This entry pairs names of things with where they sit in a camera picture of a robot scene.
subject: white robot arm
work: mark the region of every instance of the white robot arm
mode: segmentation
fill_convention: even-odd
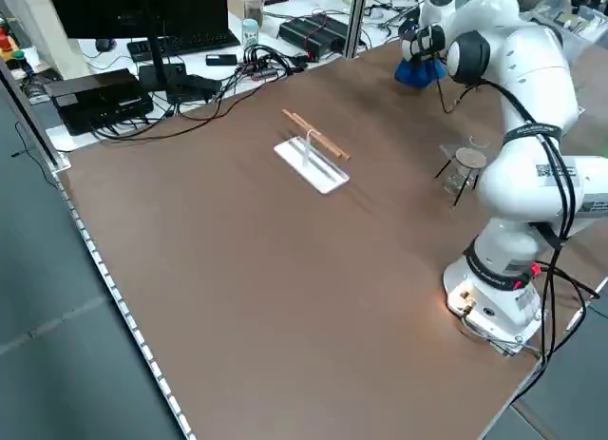
[[[559,150],[561,133],[578,118],[578,104],[558,34],[522,20],[517,0],[472,0],[459,10],[443,2],[429,0],[422,7],[423,27],[406,36],[404,58],[420,61],[447,50],[454,81],[491,80],[540,124],[533,126],[502,96],[503,148],[478,186],[495,218],[444,273],[448,308],[459,316],[470,311],[467,321],[513,354],[541,326],[531,276],[549,243],[532,223],[558,234],[562,222],[561,193],[540,134],[551,133],[550,143]],[[608,160],[563,159],[575,189],[572,236],[608,216]]]

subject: white desk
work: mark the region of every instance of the white desk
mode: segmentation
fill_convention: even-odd
[[[268,12],[281,14],[281,15],[292,15],[292,16],[301,16],[301,15],[310,15],[314,11],[320,10],[339,10],[344,12],[344,15],[331,15],[332,18],[344,22],[345,24],[349,23],[349,1],[350,0],[289,0],[285,3],[278,3],[275,5],[271,5],[266,8]],[[393,0],[393,4],[395,6],[413,6],[415,3],[407,0]],[[366,17],[364,20],[363,30],[365,33],[362,33],[362,40],[368,43],[371,41],[371,46],[373,48],[381,46],[386,43],[391,37],[396,35],[396,29],[393,29],[393,33],[388,33],[386,30],[378,28],[378,24],[385,22],[390,19],[392,16],[396,15],[394,11],[391,10],[375,10],[372,17]],[[302,49],[297,48],[286,41],[283,41],[280,38],[277,38],[278,29],[281,23],[283,23],[284,19],[278,19],[271,16],[264,16],[264,23],[260,30],[259,34],[259,43],[262,45],[270,46],[272,48],[276,48],[282,53],[287,55],[296,55],[305,53]],[[233,14],[228,14],[228,25],[230,30],[236,35],[238,39],[241,38],[241,21],[236,18]],[[127,68],[132,74],[138,74],[138,65],[135,64],[131,60],[131,57],[128,53],[126,45],[130,40],[127,39],[117,39],[117,46],[111,52],[105,52],[96,58],[86,58],[87,62],[92,66],[90,67],[91,73],[99,73],[104,71],[111,71],[117,69]],[[80,40],[79,41],[81,49],[85,57],[95,57],[98,52],[95,49],[94,40]],[[205,56],[209,53],[234,53],[237,57],[242,58],[243,48],[242,46],[237,46],[233,48],[223,48],[219,50],[213,51],[205,51],[200,53],[193,53],[188,55],[182,55],[181,59],[186,64],[186,70],[189,74],[198,74],[199,76],[206,77],[209,79],[224,79],[231,76],[234,73],[234,67],[208,67],[205,64]],[[324,65],[331,60],[338,58],[338,55],[331,56],[330,58],[319,62],[318,64],[310,64],[310,67],[318,67]],[[180,61],[180,58],[172,57],[173,62]],[[395,58],[395,67],[399,63],[398,58]],[[226,96],[231,96],[234,93],[240,93],[243,91],[247,91],[258,86],[261,86],[263,82],[253,82],[251,80],[244,80],[238,84],[236,90],[231,89]],[[164,92],[158,92],[157,95],[161,96],[163,99],[165,98]],[[168,106],[163,100],[154,98],[155,108],[152,112],[147,114],[147,117],[160,117],[163,114],[162,108],[166,108]],[[196,102],[188,105],[182,105],[183,109],[195,108],[197,106],[203,105],[204,102]],[[121,126],[119,128],[122,131],[126,132],[132,130],[132,126],[128,125]],[[67,129],[64,125],[56,126],[47,130],[47,133],[55,147],[59,150],[71,151],[76,148],[89,145],[90,143],[96,143],[98,139],[92,135],[91,133],[85,133],[79,136],[71,136],[67,132]]]

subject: black box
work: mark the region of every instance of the black box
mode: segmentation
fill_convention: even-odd
[[[142,118],[154,108],[128,69],[53,82],[45,88],[72,136]]]
[[[290,44],[303,48],[318,60],[330,52],[344,50],[348,29],[346,24],[325,14],[315,14],[295,17],[282,23],[278,35]]]

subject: red button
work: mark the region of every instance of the red button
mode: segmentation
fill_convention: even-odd
[[[541,265],[534,263],[530,266],[530,270],[532,271],[532,277],[536,278],[541,273]]]
[[[12,50],[10,39],[6,34],[0,34],[0,48],[2,50]]]

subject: wooden stick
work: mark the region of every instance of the wooden stick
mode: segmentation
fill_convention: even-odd
[[[344,158],[348,160],[351,155],[342,150],[339,146],[333,143],[327,136],[323,135],[320,131],[315,129],[311,124],[306,122],[302,117],[296,113],[292,113],[287,109],[282,110],[283,114],[289,118],[292,122],[300,126],[302,129],[311,132],[311,136],[314,137],[319,143],[323,144],[325,148],[331,151],[337,158]]]
[[[321,144],[325,146],[328,150],[330,150],[337,158],[344,157],[345,160],[350,158],[351,156],[344,152],[340,147],[338,147],[335,143],[333,143],[327,136],[323,135],[320,131],[318,131],[314,126],[306,122],[302,117],[297,115],[295,112],[292,113],[292,116],[299,121],[300,126],[302,126],[307,131],[312,131],[311,135],[316,133],[315,139],[317,139]]]

